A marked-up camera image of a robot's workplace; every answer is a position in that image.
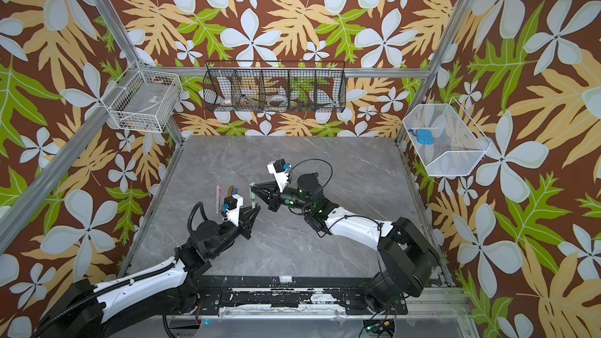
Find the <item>pink pen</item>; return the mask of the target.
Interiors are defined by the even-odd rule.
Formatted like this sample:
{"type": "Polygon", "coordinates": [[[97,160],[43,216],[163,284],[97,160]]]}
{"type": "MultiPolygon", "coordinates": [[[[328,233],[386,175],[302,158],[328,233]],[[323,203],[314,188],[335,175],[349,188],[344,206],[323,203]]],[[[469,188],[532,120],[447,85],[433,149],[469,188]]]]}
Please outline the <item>pink pen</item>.
{"type": "Polygon", "coordinates": [[[215,192],[215,211],[216,211],[217,215],[220,215],[221,211],[222,211],[221,201],[222,201],[222,187],[217,185],[216,192],[215,192]]]}

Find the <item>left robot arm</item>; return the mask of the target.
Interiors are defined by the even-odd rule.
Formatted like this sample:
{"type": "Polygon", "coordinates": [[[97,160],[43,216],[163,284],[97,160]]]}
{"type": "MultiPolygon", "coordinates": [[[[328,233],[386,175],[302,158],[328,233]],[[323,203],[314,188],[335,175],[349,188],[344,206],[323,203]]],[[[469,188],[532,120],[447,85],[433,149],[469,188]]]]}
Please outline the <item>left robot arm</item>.
{"type": "Polygon", "coordinates": [[[198,202],[186,222],[187,241],[174,256],[114,281],[72,285],[43,316],[34,337],[105,337],[144,319],[195,308],[200,278],[240,236],[249,239],[261,208],[241,207],[227,221],[206,216],[198,202]]]}

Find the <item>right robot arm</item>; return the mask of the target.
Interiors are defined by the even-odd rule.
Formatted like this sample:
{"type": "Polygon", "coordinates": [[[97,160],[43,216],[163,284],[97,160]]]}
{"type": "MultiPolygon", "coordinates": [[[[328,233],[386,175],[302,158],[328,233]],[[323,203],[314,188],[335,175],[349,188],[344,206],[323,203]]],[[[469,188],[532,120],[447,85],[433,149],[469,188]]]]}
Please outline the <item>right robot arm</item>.
{"type": "Polygon", "coordinates": [[[284,176],[281,182],[259,183],[250,189],[270,211],[287,206],[317,233],[342,236],[377,252],[379,272],[364,291],[371,311],[382,311],[400,297],[422,294],[439,256],[410,219],[390,222],[355,214],[324,196],[316,173],[301,175],[296,187],[288,181],[284,176]]]}

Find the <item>green pen cap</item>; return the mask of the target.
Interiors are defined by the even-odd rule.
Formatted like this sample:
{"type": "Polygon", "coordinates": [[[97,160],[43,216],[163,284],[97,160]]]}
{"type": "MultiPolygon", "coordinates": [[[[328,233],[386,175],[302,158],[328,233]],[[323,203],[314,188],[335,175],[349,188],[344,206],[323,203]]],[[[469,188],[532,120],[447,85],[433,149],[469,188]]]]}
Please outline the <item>green pen cap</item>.
{"type": "Polygon", "coordinates": [[[250,190],[250,199],[251,199],[251,203],[252,203],[253,205],[254,205],[254,204],[255,204],[255,202],[256,202],[256,196],[255,196],[255,194],[254,194],[254,191],[253,191],[253,187],[254,187],[254,186],[255,186],[255,183],[254,183],[254,182],[250,183],[250,185],[249,185],[249,190],[250,190]]]}

